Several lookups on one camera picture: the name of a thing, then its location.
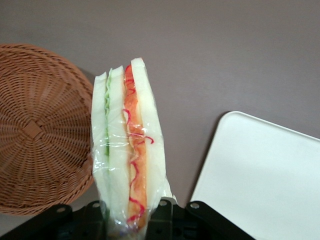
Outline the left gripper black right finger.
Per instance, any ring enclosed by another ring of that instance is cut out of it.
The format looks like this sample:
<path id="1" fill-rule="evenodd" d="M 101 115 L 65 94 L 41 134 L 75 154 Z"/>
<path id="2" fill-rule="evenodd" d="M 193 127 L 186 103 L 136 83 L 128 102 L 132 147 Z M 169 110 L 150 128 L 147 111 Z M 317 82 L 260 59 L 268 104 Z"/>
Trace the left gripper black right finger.
<path id="1" fill-rule="evenodd" d="M 185 210 L 174 198 L 162 197 L 150 216 L 147 240 L 184 240 Z"/>

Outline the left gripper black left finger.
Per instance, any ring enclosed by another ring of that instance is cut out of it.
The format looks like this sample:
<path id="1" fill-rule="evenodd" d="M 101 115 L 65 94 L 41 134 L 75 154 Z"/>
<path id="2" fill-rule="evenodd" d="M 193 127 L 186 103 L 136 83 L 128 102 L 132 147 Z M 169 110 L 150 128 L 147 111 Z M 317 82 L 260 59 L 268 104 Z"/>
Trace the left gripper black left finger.
<path id="1" fill-rule="evenodd" d="M 74 213 L 76 224 L 73 230 L 74 240 L 106 240 L 106 204 L 95 200 Z"/>

